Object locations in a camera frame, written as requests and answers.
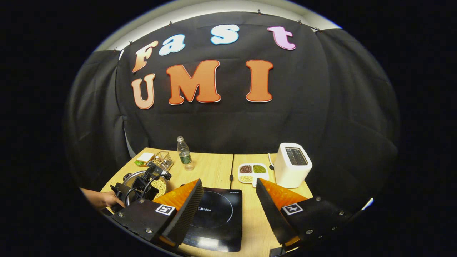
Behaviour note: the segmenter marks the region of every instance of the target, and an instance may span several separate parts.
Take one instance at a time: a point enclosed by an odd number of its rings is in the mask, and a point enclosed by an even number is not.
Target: table surface
[[[136,158],[148,152],[157,154],[162,150],[145,148],[124,167],[122,167],[103,187],[101,192],[111,191],[110,185],[122,183],[123,177],[128,173],[135,173],[145,170],[147,167],[138,167],[134,164]],[[239,252],[216,252],[197,247],[181,244],[179,249],[194,256],[218,257],[218,256],[246,256],[246,257],[265,257],[269,256],[270,249],[281,247],[271,230],[268,220],[263,211],[260,200],[257,197],[255,188],[252,184],[241,183],[238,180],[238,167],[244,163],[262,163],[269,166],[268,154],[255,155],[231,155],[231,154],[203,154],[191,153],[194,169],[184,170],[177,151],[168,151],[174,164],[169,172],[173,175],[169,181],[169,190],[178,188],[182,184],[187,184],[198,178],[202,180],[204,187],[230,189],[230,174],[233,174],[231,189],[241,189],[243,191],[243,230],[241,239],[241,250]],[[270,154],[271,161],[274,163],[276,154]],[[276,183],[274,171],[269,169],[270,181]],[[306,198],[312,198],[306,182],[298,188],[290,189]]]

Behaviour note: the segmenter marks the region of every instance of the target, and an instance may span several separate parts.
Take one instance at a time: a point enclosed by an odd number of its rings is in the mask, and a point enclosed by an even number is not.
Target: white toaster
[[[285,188],[297,188],[304,182],[313,164],[299,144],[282,143],[274,166],[276,184]]]

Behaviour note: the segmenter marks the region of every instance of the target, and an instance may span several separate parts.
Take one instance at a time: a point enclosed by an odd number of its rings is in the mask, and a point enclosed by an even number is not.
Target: black induction cooker
[[[241,248],[243,195],[239,189],[203,188],[183,244],[219,252]]]

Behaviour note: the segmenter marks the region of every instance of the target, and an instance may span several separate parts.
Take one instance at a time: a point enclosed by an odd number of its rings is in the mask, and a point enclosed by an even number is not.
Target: toaster cord
[[[275,166],[273,165],[273,163],[271,162],[270,153],[268,153],[268,160],[270,161],[271,166],[275,167]]]

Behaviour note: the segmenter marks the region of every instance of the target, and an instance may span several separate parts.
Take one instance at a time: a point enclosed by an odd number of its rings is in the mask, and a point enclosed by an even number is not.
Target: toaster slot
[[[286,152],[292,165],[308,165],[305,156],[299,148],[286,147]]]

